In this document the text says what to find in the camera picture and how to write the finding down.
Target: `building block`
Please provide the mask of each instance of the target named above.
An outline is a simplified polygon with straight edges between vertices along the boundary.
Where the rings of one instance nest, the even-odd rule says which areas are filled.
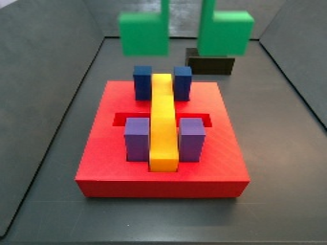
[[[107,83],[75,176],[87,197],[222,198],[242,194],[251,178],[218,84],[194,82],[191,97],[189,102],[175,102],[175,111],[177,117],[203,116],[201,161],[179,163],[178,172],[151,172],[147,162],[127,161],[125,141],[126,116],[150,115],[151,101],[135,101],[133,81]]]
[[[153,75],[150,138],[150,170],[175,172],[179,150],[171,74]]]
[[[177,101],[190,100],[193,84],[193,70],[190,66],[174,67],[174,99]]]
[[[181,119],[179,122],[179,161],[199,162],[206,131],[202,119]]]
[[[126,56],[167,56],[169,0],[162,0],[159,13],[122,13],[119,27]]]
[[[151,66],[134,67],[134,89],[137,100],[151,100]]]
[[[150,119],[127,118],[126,145],[130,162],[147,162],[150,154]]]
[[[242,56],[254,19],[246,11],[215,11],[217,0],[202,0],[198,51],[202,56]]]
[[[186,65],[194,75],[231,75],[235,57],[201,56],[198,48],[187,48]]]

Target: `yellow bar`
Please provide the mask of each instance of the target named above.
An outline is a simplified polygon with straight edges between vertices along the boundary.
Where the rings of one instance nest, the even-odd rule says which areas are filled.
[[[171,74],[153,74],[150,137],[150,170],[175,172],[179,150]]]

